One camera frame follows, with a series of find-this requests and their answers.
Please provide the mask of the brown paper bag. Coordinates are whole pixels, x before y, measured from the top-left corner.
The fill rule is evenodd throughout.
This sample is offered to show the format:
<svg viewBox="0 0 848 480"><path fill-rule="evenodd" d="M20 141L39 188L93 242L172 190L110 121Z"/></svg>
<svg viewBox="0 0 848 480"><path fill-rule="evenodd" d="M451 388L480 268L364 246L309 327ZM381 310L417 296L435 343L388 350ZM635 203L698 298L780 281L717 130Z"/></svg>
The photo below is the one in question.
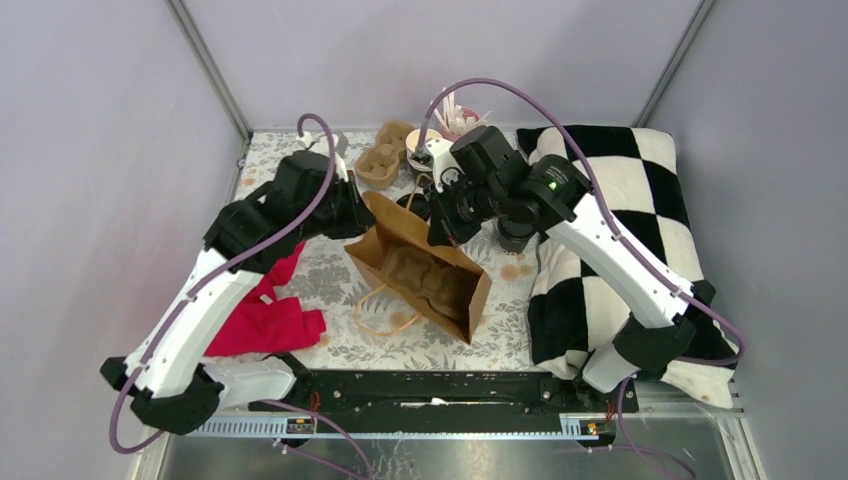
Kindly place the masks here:
<svg viewBox="0 0 848 480"><path fill-rule="evenodd" d="M353 307L357 327L373 336L392 336L427 318L471 343L491 289L490 276L460 249L428 245L429 225L409 206L374 191L363 193L362 199L376 224L345 247L372 288ZM381 293L402 299L415 315L393 330L370 328L361 321L362 306Z"/></svg>

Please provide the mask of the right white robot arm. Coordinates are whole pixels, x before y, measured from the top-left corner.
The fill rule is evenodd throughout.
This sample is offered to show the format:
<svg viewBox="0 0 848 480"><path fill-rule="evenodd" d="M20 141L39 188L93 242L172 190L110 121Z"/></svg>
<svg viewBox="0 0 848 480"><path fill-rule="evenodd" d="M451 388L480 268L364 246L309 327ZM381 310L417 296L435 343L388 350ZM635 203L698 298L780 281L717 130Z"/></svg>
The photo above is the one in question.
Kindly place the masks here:
<svg viewBox="0 0 848 480"><path fill-rule="evenodd" d="M714 288L686 280L653 255L568 159L549 154L528 164L493 126L454 142L423 140L414 157L433 174L424 192L430 245L457 247L483 222L508 219L574 252L627 304L623 330L589 357L573 386L583 410L601 410L623 380L665 367L689 347Z"/></svg>

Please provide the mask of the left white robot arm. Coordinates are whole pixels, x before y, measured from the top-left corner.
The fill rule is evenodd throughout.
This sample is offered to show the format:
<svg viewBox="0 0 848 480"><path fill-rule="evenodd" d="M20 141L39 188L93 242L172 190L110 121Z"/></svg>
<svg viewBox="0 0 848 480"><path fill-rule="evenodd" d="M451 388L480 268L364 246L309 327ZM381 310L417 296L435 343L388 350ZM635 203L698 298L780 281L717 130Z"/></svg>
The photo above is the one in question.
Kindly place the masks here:
<svg viewBox="0 0 848 480"><path fill-rule="evenodd" d="M145 341L100 373L144 425L185 435L220 410L275 400L296 411L310 385L277 353L252 363L202 359L237 305L272 267L319 236L351 239L375 223L354 171L311 150L284 157L274 178L221 209L189 278Z"/></svg>

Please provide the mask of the black paper coffee cup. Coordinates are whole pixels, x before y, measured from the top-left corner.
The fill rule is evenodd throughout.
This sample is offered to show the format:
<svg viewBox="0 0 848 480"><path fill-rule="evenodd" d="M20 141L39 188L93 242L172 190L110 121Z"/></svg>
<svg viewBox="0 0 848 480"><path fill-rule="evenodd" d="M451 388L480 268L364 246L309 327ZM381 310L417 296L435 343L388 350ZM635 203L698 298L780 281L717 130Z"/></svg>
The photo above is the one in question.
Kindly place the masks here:
<svg viewBox="0 0 848 480"><path fill-rule="evenodd" d="M498 219L495 231L496 239L501 249L515 255L523 253L530 240L536 234L536 230L532 225L516 223L507 217Z"/></svg>

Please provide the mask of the stack of black lids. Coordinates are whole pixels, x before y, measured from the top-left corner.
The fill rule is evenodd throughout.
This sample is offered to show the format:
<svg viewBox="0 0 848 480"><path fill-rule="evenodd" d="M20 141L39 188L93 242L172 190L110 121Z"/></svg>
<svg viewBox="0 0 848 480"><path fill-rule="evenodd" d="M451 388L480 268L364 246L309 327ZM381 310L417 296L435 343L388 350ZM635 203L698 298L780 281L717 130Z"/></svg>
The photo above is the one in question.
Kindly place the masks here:
<svg viewBox="0 0 848 480"><path fill-rule="evenodd" d="M424 222L428 222L431 216L429 203L424 194L419 192L408 193L395 201L397 205L412 212Z"/></svg>

